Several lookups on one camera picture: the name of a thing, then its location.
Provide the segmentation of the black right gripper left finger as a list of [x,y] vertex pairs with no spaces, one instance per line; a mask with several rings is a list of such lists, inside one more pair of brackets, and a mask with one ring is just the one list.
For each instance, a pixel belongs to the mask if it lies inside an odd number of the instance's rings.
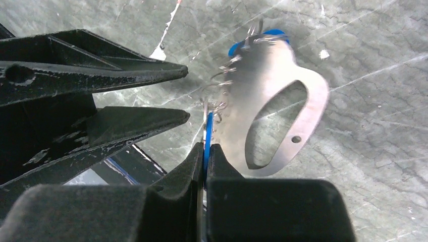
[[1,241],[201,241],[203,145],[149,186],[37,185],[15,202]]

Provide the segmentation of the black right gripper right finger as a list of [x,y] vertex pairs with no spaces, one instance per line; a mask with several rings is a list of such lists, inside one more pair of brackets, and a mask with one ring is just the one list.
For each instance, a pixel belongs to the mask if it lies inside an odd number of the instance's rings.
[[356,241],[343,198],[326,180],[245,178],[215,144],[206,182],[208,241]]

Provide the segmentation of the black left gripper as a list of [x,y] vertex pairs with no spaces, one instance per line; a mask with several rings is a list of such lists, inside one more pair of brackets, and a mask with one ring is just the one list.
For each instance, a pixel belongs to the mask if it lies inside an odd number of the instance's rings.
[[85,29],[1,40],[1,217],[30,187],[64,184],[190,118],[170,108],[97,112],[92,93],[187,74],[185,65],[143,56]]

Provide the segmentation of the blue key tag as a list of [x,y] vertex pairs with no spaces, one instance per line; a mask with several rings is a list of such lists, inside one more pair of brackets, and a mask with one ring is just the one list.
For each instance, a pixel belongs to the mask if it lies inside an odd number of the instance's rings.
[[203,151],[203,187],[206,189],[206,181],[207,181],[207,170],[208,163],[210,157],[210,147],[211,147],[211,137],[212,137],[212,129],[213,129],[213,112],[209,112],[207,114],[204,126],[204,134],[203,134],[203,142],[204,142],[204,151]]
[[231,46],[228,51],[228,57],[233,57],[238,49],[244,49],[245,47],[252,46],[258,43],[264,43],[272,40],[282,40],[287,44],[290,44],[288,35],[280,29],[270,29],[262,32],[258,35],[250,36],[247,39],[237,42]]

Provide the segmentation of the metal key organizer plate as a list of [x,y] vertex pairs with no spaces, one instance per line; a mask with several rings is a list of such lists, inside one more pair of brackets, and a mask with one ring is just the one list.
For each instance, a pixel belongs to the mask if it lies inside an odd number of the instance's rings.
[[[267,31],[263,19],[249,27],[246,37]],[[296,115],[272,158],[257,162],[249,157],[251,128],[272,108],[289,86],[305,89],[304,105]],[[226,159],[241,174],[265,177],[282,170],[303,148],[315,131],[329,101],[327,80],[296,62],[292,46],[272,40],[238,49],[220,66],[203,89],[204,126],[213,112],[211,146],[219,144]]]

